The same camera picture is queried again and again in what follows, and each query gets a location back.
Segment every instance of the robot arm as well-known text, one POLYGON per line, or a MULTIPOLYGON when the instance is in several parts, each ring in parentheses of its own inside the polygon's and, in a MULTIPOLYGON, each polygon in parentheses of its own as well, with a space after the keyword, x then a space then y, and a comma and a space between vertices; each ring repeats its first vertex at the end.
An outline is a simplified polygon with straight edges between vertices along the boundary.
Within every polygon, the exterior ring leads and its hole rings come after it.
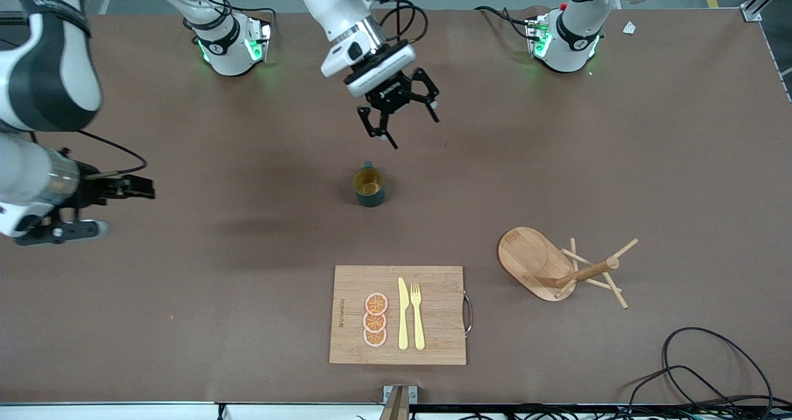
POLYGON ((264 61, 271 25, 232 11, 226 0, 166 0, 198 36, 204 59, 219 74, 245 74, 264 61))
MULTIPOLYGON (((631 4, 645 0, 623 0, 631 4)), ((569 0, 566 9, 555 9, 529 23, 529 49, 535 58, 560 72, 583 67, 600 40, 600 29, 608 19, 613 0, 569 0)))
POLYGON ((101 108, 80 0, 23 0, 22 5, 31 37, 0 53, 0 233, 26 245, 96 237, 105 231, 104 223, 65 223, 60 209, 79 211, 140 190, 153 197, 153 188, 131 183, 144 181, 133 176, 84 180, 98 171, 71 160, 65 150, 22 138, 34 131, 82 130, 101 108), (51 223, 44 225, 45 218, 51 223))
POLYGON ((434 121, 439 121, 434 111, 439 90, 421 68, 410 77, 402 72, 415 61, 415 50, 405 41, 390 46, 371 13, 375 3, 388 1, 392 0, 303 0, 331 44, 322 73, 331 77, 351 68, 353 73, 344 80, 349 93, 355 98, 365 96, 371 107, 380 111, 379 126, 374 127, 368 119, 371 109, 358 107, 368 135, 379 136, 398 148, 387 129, 390 114, 418 101, 426 106, 434 121), (427 94, 413 92, 413 82, 424 84, 427 94))

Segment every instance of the yellow fork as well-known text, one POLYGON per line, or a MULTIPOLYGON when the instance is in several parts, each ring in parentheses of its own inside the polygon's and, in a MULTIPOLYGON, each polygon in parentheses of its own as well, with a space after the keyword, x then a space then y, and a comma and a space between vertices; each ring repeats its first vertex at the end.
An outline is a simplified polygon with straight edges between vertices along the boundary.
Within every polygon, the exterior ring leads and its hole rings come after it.
POLYGON ((418 283, 410 284, 410 302, 413 303, 415 319, 415 348, 424 350, 426 340, 424 339, 424 323, 421 321, 421 286, 418 283))

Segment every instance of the knife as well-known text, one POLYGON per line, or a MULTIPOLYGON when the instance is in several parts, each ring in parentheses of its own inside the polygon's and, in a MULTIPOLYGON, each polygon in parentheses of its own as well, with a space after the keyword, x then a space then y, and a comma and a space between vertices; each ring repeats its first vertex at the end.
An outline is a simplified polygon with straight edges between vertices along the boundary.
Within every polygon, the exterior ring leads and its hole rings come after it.
POLYGON ((407 293, 407 285, 404 279, 398 279, 398 347, 407 350, 410 346, 407 340, 407 308, 410 306, 410 294, 407 293))

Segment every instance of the teal mug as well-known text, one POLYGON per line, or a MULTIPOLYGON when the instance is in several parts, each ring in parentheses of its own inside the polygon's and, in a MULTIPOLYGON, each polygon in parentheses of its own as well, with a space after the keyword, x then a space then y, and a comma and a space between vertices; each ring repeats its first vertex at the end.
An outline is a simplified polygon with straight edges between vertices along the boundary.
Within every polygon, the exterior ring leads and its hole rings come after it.
POLYGON ((364 207, 376 207, 385 200, 385 180, 379 169, 371 166, 370 161, 355 173, 353 187, 357 200, 364 207))

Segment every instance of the table surface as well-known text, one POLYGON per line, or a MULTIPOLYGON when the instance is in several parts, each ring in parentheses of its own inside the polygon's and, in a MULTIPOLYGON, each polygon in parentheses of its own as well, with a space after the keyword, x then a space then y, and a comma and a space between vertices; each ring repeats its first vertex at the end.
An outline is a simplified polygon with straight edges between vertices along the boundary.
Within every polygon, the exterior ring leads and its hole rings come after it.
MULTIPOLYGON (((308 15, 279 17, 271 64, 234 79, 175 16, 94 17, 105 107, 90 128, 148 158, 158 199, 85 212, 114 226, 96 242, 0 241, 0 400, 366 402, 418 384, 427 403, 625 402, 690 325, 732 338, 791 397, 792 109, 760 26, 736 9, 616 11, 597 56, 557 74, 503 22, 429 16, 415 65, 441 88, 442 123, 398 113, 400 150, 322 78, 308 15), (351 192, 367 160, 387 175, 376 209, 351 192), (631 308, 590 285, 529 294, 497 260, 515 226, 575 237, 590 260, 641 239, 614 273, 631 308), (329 364, 339 264, 463 265, 467 366, 329 364)), ((79 135, 42 141, 131 162, 79 135)), ((711 338, 686 333, 671 360, 763 392, 711 338)), ((637 400, 682 401, 662 380, 637 400)))

